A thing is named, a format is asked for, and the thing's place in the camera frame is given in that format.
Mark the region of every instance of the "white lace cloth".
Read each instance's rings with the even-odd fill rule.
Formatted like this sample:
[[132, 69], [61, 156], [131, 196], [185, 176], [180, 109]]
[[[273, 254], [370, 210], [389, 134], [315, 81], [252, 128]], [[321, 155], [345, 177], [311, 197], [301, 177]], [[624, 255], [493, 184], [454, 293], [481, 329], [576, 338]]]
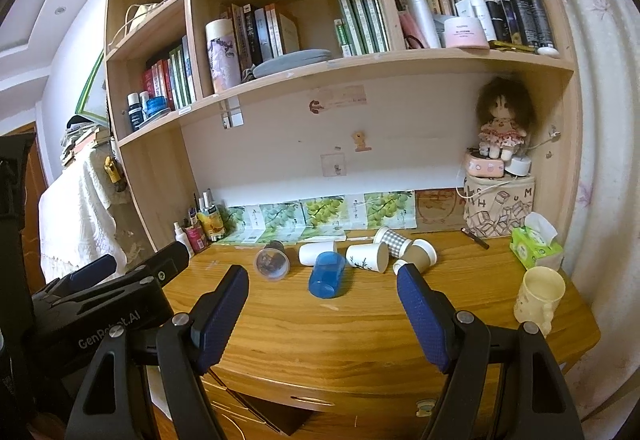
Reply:
[[107, 156], [99, 147], [83, 149], [40, 198], [40, 255], [47, 282], [105, 254], [115, 258], [117, 274], [126, 272], [127, 254], [116, 240], [108, 209], [131, 203], [131, 197], [128, 189], [117, 193], [111, 184], [104, 171]]

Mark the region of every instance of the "white curtain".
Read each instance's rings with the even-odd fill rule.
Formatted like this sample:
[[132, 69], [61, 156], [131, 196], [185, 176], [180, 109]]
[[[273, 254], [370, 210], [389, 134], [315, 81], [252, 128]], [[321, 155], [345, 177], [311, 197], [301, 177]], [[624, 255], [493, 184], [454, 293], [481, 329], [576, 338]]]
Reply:
[[640, 396], [640, 14], [631, 0], [563, 2], [584, 132], [564, 268], [602, 332], [566, 378], [587, 439], [609, 440]]

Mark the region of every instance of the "tissue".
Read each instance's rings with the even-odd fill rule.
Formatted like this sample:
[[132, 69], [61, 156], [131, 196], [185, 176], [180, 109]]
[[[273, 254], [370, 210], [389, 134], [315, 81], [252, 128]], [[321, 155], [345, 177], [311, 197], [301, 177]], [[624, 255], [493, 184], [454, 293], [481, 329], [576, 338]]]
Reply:
[[524, 226], [511, 231], [509, 248], [527, 270], [546, 266], [558, 270], [564, 259], [564, 249], [555, 241], [558, 231], [539, 213], [530, 213]]

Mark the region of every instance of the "ceiling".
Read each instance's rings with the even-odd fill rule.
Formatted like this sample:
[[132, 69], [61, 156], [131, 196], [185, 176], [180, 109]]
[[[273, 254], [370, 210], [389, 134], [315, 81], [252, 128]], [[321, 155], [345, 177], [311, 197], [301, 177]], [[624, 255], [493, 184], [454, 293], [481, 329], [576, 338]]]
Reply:
[[[42, 97], [60, 42], [87, 0], [16, 0], [0, 25], [0, 119]], [[56, 9], [63, 7], [62, 13]]]

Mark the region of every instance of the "green tissue box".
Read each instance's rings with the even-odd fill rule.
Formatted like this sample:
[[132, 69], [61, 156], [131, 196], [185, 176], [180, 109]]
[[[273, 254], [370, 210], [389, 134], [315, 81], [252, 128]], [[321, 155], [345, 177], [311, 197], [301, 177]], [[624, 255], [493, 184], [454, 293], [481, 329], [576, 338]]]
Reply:
[[556, 241], [546, 245], [539, 233], [527, 227], [518, 227], [511, 231], [511, 251], [527, 270], [535, 266], [548, 266], [558, 270], [564, 258], [564, 249]]

